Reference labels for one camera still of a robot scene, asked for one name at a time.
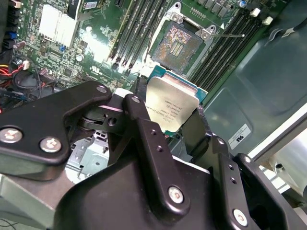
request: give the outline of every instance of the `ram slot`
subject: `ram slot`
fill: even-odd
[[[232,63],[239,54],[243,51],[243,49],[247,46],[247,44],[251,41],[253,36],[257,33],[260,28],[260,24],[252,25],[249,30],[245,33],[246,39],[241,40],[238,44],[234,44],[233,49],[229,52],[228,57],[222,62],[222,65],[217,68],[217,71],[212,75],[209,82],[204,82],[200,86],[210,91],[216,83],[221,79],[221,77],[226,73],[229,68],[230,63]]]
[[[163,10],[162,7],[163,7],[164,4],[165,4],[165,0],[155,1],[155,5],[151,9],[151,12],[148,14],[146,23],[144,24],[144,27],[143,27],[141,34],[139,35],[139,37],[137,39],[135,39],[133,41],[133,45],[131,46],[130,51],[126,55],[124,64],[126,64],[129,61],[129,59],[131,58],[131,55],[132,55],[133,51],[135,50],[135,47],[136,47],[138,42],[139,42],[139,44],[137,45],[137,51],[134,53],[134,55],[132,57],[132,61],[134,61],[135,57],[136,57],[136,59],[139,57],[140,52],[143,48],[143,45],[144,45],[150,31],[153,28],[153,25],[158,21],[158,17],[160,15],[161,10]]]
[[[129,41],[133,28],[138,21],[137,18],[141,14],[141,9],[144,3],[145,2],[143,0],[136,1],[134,7],[131,10],[133,13],[131,17],[129,17],[125,29],[121,34],[119,34],[119,41],[117,45],[113,47],[112,54],[110,55],[111,58],[114,58],[117,55],[119,56],[119,54],[122,52],[122,49],[124,49],[124,47],[126,46],[126,43]]]
[[[247,38],[247,34],[246,31],[248,30],[248,28],[255,23],[255,19],[254,18],[248,18],[246,20],[243,21],[243,23],[241,23],[234,31],[233,34],[244,34],[245,37],[242,38],[230,38],[228,37],[227,39],[225,39],[225,44],[220,46],[218,51],[217,51],[217,55],[212,58],[210,60],[210,62],[207,64],[207,68],[203,69],[201,72],[201,75],[203,76],[203,78],[200,78],[199,81],[197,81],[198,85],[203,84],[203,82],[206,81],[210,81],[211,77],[212,77],[212,73],[216,70],[217,67],[220,66],[220,63],[222,63],[228,54],[229,51],[232,50],[232,47],[234,44],[237,44],[237,41],[241,40],[244,41]]]
[[[146,22],[148,20],[150,20],[150,15],[152,10],[154,9],[154,1],[150,2],[150,4],[148,3],[148,5],[146,6],[146,8],[143,10],[142,15],[141,15],[141,19],[138,22],[135,30],[134,30],[134,34],[133,37],[131,38],[131,44],[129,46],[126,47],[126,54],[125,54],[125,60],[123,61],[123,65],[127,64],[127,61],[129,60],[129,58],[131,57],[131,54],[135,48],[135,45],[140,37],[141,34],[141,29],[143,28],[143,25],[146,24]]]
[[[232,21],[232,23],[227,27],[224,34],[225,35],[233,34],[234,30],[244,21],[245,17],[246,15],[244,14],[244,10],[240,10],[237,16]],[[230,39],[229,37],[218,38],[217,42],[215,43],[211,51],[205,55],[204,62],[202,62],[199,65],[198,69],[193,74],[193,77],[190,79],[191,82],[196,84],[196,82],[198,82],[203,77],[201,73],[204,71],[204,69],[210,66],[212,59],[219,54],[219,49],[221,49],[229,39]]]
[[[163,1],[159,1],[160,4],[157,5],[157,7],[155,8],[151,18],[152,20],[150,21],[150,23],[148,22],[143,30],[143,33],[141,34],[141,41],[138,45],[137,50],[135,51],[135,53],[133,54],[133,57],[131,59],[131,63],[129,65],[129,69],[131,69],[133,67],[133,65],[135,64],[135,62],[138,60],[143,48],[144,48],[144,44],[146,43],[147,38],[149,37],[150,34],[153,34],[155,29],[157,28],[157,25],[159,25],[165,10],[167,9],[166,7],[163,7],[165,4],[165,0]]]

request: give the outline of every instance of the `green circuit board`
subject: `green circuit board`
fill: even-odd
[[[125,21],[133,12],[131,6],[133,2],[125,0],[121,8],[114,2],[114,0],[104,0],[102,8],[93,12],[92,19],[78,22],[78,29],[71,47],[63,49],[60,44],[46,40],[39,33],[39,26],[44,4],[65,13],[68,0],[23,0],[18,41],[25,41],[27,46],[15,51],[15,54],[31,57],[39,69],[46,68],[48,75],[55,79],[72,83],[93,79],[107,85],[111,90],[117,87],[129,89],[139,69],[132,69],[130,75],[125,75],[121,68],[112,69],[113,63],[108,57],[118,42],[120,32],[127,26]],[[166,0],[165,11],[176,2]],[[181,11],[186,17],[203,27],[215,24],[218,28],[217,33],[223,32],[221,25],[226,26],[236,12],[235,2],[235,0],[229,1],[229,12],[221,18],[199,5],[197,1],[180,1]],[[81,62],[76,60],[79,54],[83,56]]]
[[[39,69],[47,71],[47,76],[51,79],[62,79],[74,84],[96,80],[111,90],[117,87],[130,89],[139,73],[143,74],[142,68],[148,64],[148,62],[144,63],[146,59],[148,60],[147,54],[150,58],[154,56],[156,49],[163,42],[169,25],[174,23],[170,19],[163,21],[172,7],[180,6],[180,13],[189,25],[193,24],[198,28],[208,28],[214,25],[216,35],[223,34],[239,10],[242,10],[237,0],[96,0],[101,8],[93,9],[92,18],[77,22],[73,41],[67,47],[43,36],[40,33],[40,26],[44,6],[49,5],[65,14],[70,1],[23,0],[17,41],[25,41],[27,45],[14,52],[30,57]],[[286,5],[285,0],[249,0],[246,2],[253,1],[259,2],[264,9],[275,16]],[[217,4],[219,4],[219,9],[215,11],[214,7]],[[133,14],[137,12],[138,6],[143,14],[134,18]],[[155,14],[150,14],[151,11],[154,11],[154,7],[159,11],[156,10]],[[135,24],[135,27],[129,24],[129,21],[137,20],[140,22]],[[148,30],[152,30],[150,33],[144,32],[147,22],[151,23],[148,24],[148,28],[150,28]],[[222,80],[229,76],[266,28],[261,28],[254,37],[250,38],[249,45],[227,70]],[[197,68],[206,59],[204,51],[207,50],[206,53],[212,51],[218,40],[218,38],[214,38],[209,46],[203,42],[197,49],[190,50],[193,55],[182,56],[181,59],[189,58],[185,69],[181,72],[176,70],[174,72],[189,80],[195,78]],[[134,60],[134,65],[129,67],[129,71],[128,66],[123,65],[123,60],[131,62]]]
[[[94,12],[94,18],[78,22],[78,30],[71,48],[60,51],[60,45],[45,40],[39,34],[39,23],[43,4],[49,4],[63,12],[67,8],[64,0],[24,0],[23,15],[19,29],[19,41],[26,41],[27,46],[18,54],[31,57],[37,66],[47,68],[49,75],[74,83],[93,79],[114,89],[130,88],[136,76],[123,78],[122,74],[113,71],[106,63],[107,56],[125,20],[130,2],[127,0],[122,8],[118,8],[111,0],[106,0],[101,9]],[[82,62],[76,56],[82,54]]]

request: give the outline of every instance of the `red wire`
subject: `red wire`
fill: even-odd
[[[0,68],[0,75],[4,75],[4,76],[11,76],[12,74],[16,73],[16,72],[19,72],[21,70],[23,66],[19,66],[18,69],[14,70],[12,73],[9,73],[9,70],[8,69],[5,69],[3,67]],[[3,88],[6,88],[8,87],[9,85],[11,84],[11,81],[7,81],[3,84],[0,84],[0,87],[3,87]]]

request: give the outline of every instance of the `white label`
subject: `white label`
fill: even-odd
[[[89,9],[95,8],[96,6],[97,6],[97,1],[88,2],[85,6],[85,9],[89,10]]]
[[[233,150],[251,133],[247,124],[244,124],[228,141],[230,148]]]

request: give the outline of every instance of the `heatsink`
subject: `heatsink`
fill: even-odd
[[[39,33],[49,41],[70,48],[76,35],[77,23],[68,15],[46,4],[43,7]]]

